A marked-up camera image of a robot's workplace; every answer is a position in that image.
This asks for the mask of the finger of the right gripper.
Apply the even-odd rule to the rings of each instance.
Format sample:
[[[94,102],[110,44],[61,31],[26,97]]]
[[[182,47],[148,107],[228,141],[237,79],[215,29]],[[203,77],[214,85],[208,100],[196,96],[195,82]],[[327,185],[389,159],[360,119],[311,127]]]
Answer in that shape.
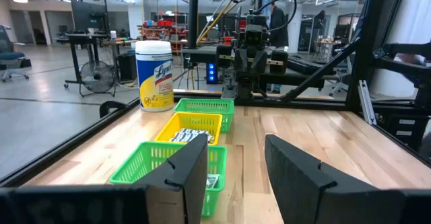
[[[267,64],[267,53],[263,50],[258,50],[252,62],[252,70],[256,73],[264,73]]]
[[[235,52],[234,69],[237,73],[248,73],[250,67],[248,65],[247,49],[237,49]]]

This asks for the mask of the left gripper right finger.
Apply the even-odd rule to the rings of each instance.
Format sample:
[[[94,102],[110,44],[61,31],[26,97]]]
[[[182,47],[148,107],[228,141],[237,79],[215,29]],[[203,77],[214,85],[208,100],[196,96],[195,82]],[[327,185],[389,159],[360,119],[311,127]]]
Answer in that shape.
[[[375,187],[287,141],[265,136],[265,161],[285,223],[372,223]]]

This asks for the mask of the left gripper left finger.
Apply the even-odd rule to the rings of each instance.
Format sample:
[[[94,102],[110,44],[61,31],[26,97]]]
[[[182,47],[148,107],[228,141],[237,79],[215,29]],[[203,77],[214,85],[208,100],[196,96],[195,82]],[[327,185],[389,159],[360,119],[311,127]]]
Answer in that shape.
[[[145,188],[144,223],[199,223],[207,181],[207,135],[200,134],[138,179]]]

